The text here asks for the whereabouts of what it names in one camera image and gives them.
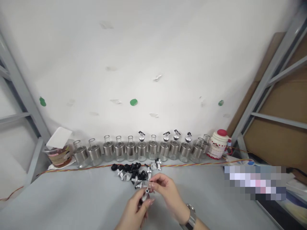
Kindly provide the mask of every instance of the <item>red and white container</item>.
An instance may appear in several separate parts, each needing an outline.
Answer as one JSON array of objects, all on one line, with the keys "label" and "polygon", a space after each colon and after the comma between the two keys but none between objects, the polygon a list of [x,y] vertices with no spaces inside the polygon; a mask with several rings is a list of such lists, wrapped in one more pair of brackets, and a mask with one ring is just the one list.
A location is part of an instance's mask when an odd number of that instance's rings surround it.
[{"label": "red and white container", "polygon": [[219,160],[225,151],[228,140],[229,136],[227,136],[226,130],[219,129],[217,132],[214,132],[209,140],[210,148],[207,156],[214,160]]}]

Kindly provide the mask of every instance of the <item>metal watch band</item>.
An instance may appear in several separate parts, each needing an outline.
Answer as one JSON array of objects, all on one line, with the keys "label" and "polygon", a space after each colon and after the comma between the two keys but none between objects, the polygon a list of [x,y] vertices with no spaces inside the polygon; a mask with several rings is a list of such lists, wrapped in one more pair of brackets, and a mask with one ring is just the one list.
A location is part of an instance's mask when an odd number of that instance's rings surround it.
[{"label": "metal watch band", "polygon": [[194,229],[194,226],[195,226],[195,223],[196,223],[196,212],[195,212],[195,209],[193,208],[192,205],[190,204],[187,204],[187,206],[189,207],[190,209],[190,218],[187,222],[186,225],[180,225],[182,227],[182,229],[184,230],[193,230]]}]

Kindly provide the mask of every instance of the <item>hand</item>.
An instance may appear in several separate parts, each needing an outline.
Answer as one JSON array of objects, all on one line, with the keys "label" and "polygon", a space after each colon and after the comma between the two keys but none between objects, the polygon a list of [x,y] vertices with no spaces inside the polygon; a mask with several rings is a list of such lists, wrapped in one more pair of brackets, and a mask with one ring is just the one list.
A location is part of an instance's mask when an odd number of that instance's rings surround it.
[{"label": "hand", "polygon": [[115,230],[129,229],[138,230],[144,223],[144,218],[147,218],[147,209],[153,204],[153,199],[148,199],[143,202],[139,208],[139,201],[145,193],[146,188],[138,190],[127,202],[121,220]]},{"label": "hand", "polygon": [[175,219],[185,225],[190,218],[190,209],[182,201],[174,181],[162,173],[154,175],[150,181],[149,187],[163,196]]}]

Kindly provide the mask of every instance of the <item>electrical wire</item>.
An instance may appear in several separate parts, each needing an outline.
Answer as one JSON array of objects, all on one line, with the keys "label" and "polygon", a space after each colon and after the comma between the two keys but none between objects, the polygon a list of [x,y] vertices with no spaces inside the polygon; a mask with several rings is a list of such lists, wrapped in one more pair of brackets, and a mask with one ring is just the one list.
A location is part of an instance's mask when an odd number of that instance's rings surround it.
[{"label": "electrical wire", "polygon": [[241,152],[252,153],[252,152],[250,152],[250,151],[244,151],[244,150],[241,150],[241,149],[238,149],[238,148],[235,148],[235,147],[230,147],[230,148],[231,148],[231,149],[239,150],[239,151],[241,151]]},{"label": "electrical wire", "polygon": [[23,186],[18,188],[18,189],[16,189],[14,192],[12,192],[8,198],[0,199],[0,201],[7,201],[15,192],[17,192],[19,189],[22,189],[22,188],[23,188]]},{"label": "electrical wire", "polygon": [[[161,167],[182,167],[182,166],[198,166],[198,165],[218,165],[218,164],[229,164],[229,163],[235,163],[238,161],[253,161],[251,159],[241,159],[241,160],[236,160],[236,161],[230,161],[230,162],[216,162],[216,163],[202,163],[202,164],[184,164],[184,165],[161,165]],[[93,169],[93,168],[104,168],[104,167],[110,167],[112,165],[101,165],[101,166],[94,166],[94,167],[89,167],[89,168],[82,168],[82,169],[57,169],[57,170],[47,170],[44,171],[39,175],[42,175],[44,173],[55,173],[55,172],[70,172],[70,171],[82,171],[82,170],[88,170],[88,169]]]}]

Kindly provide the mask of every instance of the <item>red lid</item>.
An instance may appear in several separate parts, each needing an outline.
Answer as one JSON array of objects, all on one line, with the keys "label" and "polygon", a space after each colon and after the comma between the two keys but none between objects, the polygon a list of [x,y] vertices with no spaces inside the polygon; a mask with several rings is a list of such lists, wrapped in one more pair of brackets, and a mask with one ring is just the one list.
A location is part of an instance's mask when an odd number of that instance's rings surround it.
[{"label": "red lid", "polygon": [[220,136],[227,136],[227,131],[224,130],[224,129],[219,129],[219,130],[217,131],[217,133],[218,133],[218,135],[220,135]]}]

